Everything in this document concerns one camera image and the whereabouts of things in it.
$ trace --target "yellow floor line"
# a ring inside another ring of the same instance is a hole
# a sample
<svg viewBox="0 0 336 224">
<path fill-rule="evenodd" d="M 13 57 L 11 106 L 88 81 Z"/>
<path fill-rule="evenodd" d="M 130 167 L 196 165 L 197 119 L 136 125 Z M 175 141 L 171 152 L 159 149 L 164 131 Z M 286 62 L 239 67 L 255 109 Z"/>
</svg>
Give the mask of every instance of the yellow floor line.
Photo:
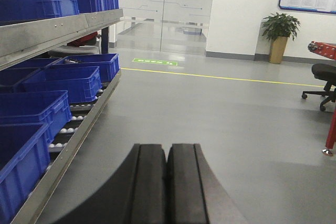
<svg viewBox="0 0 336 224">
<path fill-rule="evenodd" d="M 230 77 L 219 77 L 219 76 L 205 76 L 205 75 L 202 75 L 202 74 L 193 74 L 193 73 L 178 73 L 178 72 L 167 72 L 167 71 L 145 70 L 145 69 L 136 69 L 136 68 L 121 68 L 121 69 L 123 69 L 123 70 L 132 70 L 132 71 L 141 71 L 141 72 L 150 72 L 150 73 L 168 73 L 168 74 L 176 74 L 176 75 L 179 75 L 179 76 L 195 76 L 195 77 L 204 77 L 204 78 L 213 78 L 213 79 L 235 80 L 235 81 L 264 82 L 264 83 L 286 84 L 286 85 L 297 85 L 297 86 L 317 87 L 317 88 L 323 88 L 323 87 L 324 87 L 324 86 L 320 86 L 320 85 L 311 85 L 311 84 L 302 84 L 302 83 L 292 83 L 292 82 L 264 81 L 264 80 L 253 80 L 253 79 L 242 79 L 242 78 L 230 78 Z"/>
</svg>

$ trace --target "potted plant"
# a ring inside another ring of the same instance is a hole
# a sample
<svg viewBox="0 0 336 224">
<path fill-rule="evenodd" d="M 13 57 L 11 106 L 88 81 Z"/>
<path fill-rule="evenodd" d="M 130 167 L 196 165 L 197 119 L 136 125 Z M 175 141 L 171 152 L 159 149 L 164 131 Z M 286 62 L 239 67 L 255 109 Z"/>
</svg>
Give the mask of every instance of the potted plant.
<svg viewBox="0 0 336 224">
<path fill-rule="evenodd" d="M 269 62 L 281 63 L 284 56 L 288 37 L 292 36 L 293 40 L 297 36 L 300 21 L 288 14 L 271 14 L 262 22 L 262 27 L 265 28 L 263 36 L 271 41 L 271 50 L 269 54 Z"/>
</svg>

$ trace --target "red bag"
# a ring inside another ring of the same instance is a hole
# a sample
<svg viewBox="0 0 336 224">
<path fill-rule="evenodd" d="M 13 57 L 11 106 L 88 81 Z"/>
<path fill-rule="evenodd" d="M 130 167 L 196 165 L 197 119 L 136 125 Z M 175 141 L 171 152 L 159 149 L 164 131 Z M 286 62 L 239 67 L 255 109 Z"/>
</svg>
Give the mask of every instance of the red bag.
<svg viewBox="0 0 336 224">
<path fill-rule="evenodd" d="M 84 37 L 81 37 L 79 39 L 76 39 L 72 42 L 69 42 L 67 44 L 67 46 L 70 46 L 70 47 L 80 47 L 80 46 L 85 46 L 86 45 L 86 42 L 96 38 L 98 35 L 98 32 L 95 31 L 93 34 L 89 34 L 87 36 L 84 36 Z"/>
</svg>

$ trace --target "glass door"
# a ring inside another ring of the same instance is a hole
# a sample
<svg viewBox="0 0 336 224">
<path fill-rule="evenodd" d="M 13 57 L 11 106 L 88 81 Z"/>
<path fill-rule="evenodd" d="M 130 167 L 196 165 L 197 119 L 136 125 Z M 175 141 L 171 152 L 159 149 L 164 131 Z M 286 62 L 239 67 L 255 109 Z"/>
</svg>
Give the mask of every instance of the glass door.
<svg viewBox="0 0 336 224">
<path fill-rule="evenodd" d="M 205 54 L 212 0 L 119 0 L 117 48 Z"/>
</svg>

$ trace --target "green floor sign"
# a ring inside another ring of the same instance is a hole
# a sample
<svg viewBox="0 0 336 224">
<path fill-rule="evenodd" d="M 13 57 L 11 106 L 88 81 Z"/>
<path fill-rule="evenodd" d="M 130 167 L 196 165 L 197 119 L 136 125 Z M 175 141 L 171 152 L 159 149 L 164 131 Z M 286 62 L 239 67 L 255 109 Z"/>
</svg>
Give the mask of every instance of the green floor sign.
<svg viewBox="0 0 336 224">
<path fill-rule="evenodd" d="M 167 61 L 167 60 L 151 60 L 151 59 L 134 58 L 133 62 L 161 64 L 161 65 L 168 65 L 168 66 L 177 66 L 177 62 L 176 61 Z"/>
</svg>

